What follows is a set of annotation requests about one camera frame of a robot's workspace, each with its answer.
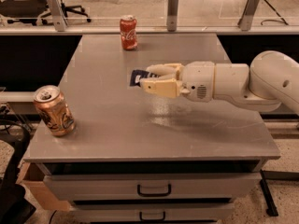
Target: table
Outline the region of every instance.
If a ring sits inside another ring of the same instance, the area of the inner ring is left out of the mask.
[[[24,155],[79,221],[216,221],[260,181],[279,151],[258,112],[130,87],[155,63],[229,63],[213,34],[84,35],[60,83],[77,123],[56,138],[40,123]]]

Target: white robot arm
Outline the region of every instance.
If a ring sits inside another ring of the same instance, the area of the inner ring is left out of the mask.
[[[168,63],[149,66],[147,74],[156,76],[134,76],[134,82],[148,93],[195,102],[225,100],[260,112],[283,103],[299,114],[299,64],[277,51],[262,52],[250,68],[243,63]]]

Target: floor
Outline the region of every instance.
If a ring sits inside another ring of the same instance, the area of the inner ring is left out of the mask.
[[[123,13],[134,14],[138,18],[139,26],[165,26],[166,0],[64,0],[68,5],[82,4],[93,21],[87,23],[77,16],[69,19],[70,25],[89,26],[118,26]],[[178,26],[237,26],[247,0],[179,0]],[[299,0],[268,0],[277,12],[290,24],[299,24]],[[8,27],[6,19],[2,17],[2,25]],[[264,20],[279,20],[278,14],[260,1],[253,25],[261,26]],[[28,24],[15,23],[11,26]],[[266,26],[285,25],[277,21],[266,21]],[[288,122],[266,121],[265,125],[273,135],[280,151],[281,158],[268,162],[264,169],[275,171],[299,171],[299,131],[297,120]],[[0,169],[4,167],[11,150],[0,143]],[[299,223],[299,191],[296,182],[268,181],[273,198],[278,208],[279,216],[270,217],[266,214],[266,202],[259,185],[249,195],[235,200],[235,211],[219,224],[280,224]],[[26,192],[26,199],[35,207],[36,212],[26,222],[27,224],[49,223],[53,211],[43,210],[30,190]],[[51,224],[78,224],[66,212],[58,211],[51,220]]]

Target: soda can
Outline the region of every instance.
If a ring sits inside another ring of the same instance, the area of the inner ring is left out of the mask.
[[[123,49],[135,49],[137,47],[136,38],[137,20],[133,15],[125,15],[121,17],[121,45]]]
[[[34,104],[54,136],[63,136],[75,128],[75,121],[65,101],[64,94],[56,86],[44,86],[34,94]]]

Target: drawer handle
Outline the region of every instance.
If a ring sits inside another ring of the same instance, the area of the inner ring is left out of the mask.
[[[166,197],[166,196],[168,196],[168,195],[170,195],[170,193],[171,193],[171,184],[168,184],[168,191],[167,192],[165,192],[165,193],[143,193],[143,192],[141,192],[141,185],[140,184],[138,184],[138,186],[137,186],[137,192],[138,192],[138,195],[140,196],[140,197],[154,197],[154,198],[157,198],[157,197]]]
[[[163,212],[163,216],[162,216],[162,218],[159,218],[159,219],[144,219],[144,218],[142,217],[142,212],[139,212],[139,218],[140,218],[141,221],[150,221],[150,222],[154,222],[154,221],[164,221],[165,218],[166,218],[166,213]]]

